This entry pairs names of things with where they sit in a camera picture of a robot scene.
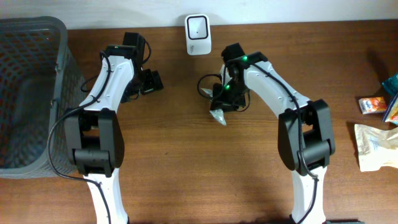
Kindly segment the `silver foil snack packet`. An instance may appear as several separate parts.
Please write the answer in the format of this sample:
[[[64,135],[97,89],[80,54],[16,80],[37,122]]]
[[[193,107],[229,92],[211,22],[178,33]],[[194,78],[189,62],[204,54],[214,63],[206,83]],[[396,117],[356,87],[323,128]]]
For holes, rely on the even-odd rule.
[[[201,88],[201,90],[203,90],[208,96],[212,97],[213,96],[213,91],[207,88]],[[222,124],[223,126],[226,126],[226,121],[224,118],[224,113],[222,109],[216,109],[216,110],[212,110],[210,109],[210,114],[212,115],[212,117],[214,117],[214,119],[219,122],[220,124]]]

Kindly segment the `small orange snack packet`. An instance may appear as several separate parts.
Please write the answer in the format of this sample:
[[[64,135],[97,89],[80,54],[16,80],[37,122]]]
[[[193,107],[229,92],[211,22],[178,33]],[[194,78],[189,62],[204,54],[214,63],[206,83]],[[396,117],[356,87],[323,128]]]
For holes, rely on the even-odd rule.
[[[383,113],[387,110],[387,104],[382,96],[360,98],[358,100],[362,114]]]

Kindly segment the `beige PanTree snack pouch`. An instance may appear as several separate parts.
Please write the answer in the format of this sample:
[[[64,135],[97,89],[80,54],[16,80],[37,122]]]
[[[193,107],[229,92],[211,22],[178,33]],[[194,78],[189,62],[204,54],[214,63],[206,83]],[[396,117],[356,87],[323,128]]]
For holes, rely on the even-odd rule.
[[[355,124],[354,133],[361,172],[377,171],[382,167],[397,168],[397,128],[381,130]]]

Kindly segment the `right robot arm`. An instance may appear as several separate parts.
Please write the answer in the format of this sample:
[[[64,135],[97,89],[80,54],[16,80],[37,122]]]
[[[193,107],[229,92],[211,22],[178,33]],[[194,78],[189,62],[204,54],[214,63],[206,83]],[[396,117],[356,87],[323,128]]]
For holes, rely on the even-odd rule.
[[[312,101],[292,88],[261,52],[245,54],[238,44],[222,51],[221,83],[213,86],[213,116],[243,110],[246,93],[254,92],[278,119],[279,156],[292,173],[293,223],[326,223],[323,181],[335,153],[335,138],[328,104]]]

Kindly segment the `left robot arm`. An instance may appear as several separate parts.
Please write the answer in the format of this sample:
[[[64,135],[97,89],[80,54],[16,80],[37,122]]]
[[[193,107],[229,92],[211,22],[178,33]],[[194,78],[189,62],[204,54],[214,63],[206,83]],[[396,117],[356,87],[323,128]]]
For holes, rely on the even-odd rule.
[[[120,104],[163,89],[158,71],[143,68],[150,55],[148,41],[135,32],[107,46],[95,84],[63,122],[68,159],[90,188],[97,223],[129,223],[119,183],[125,144],[117,112]]]

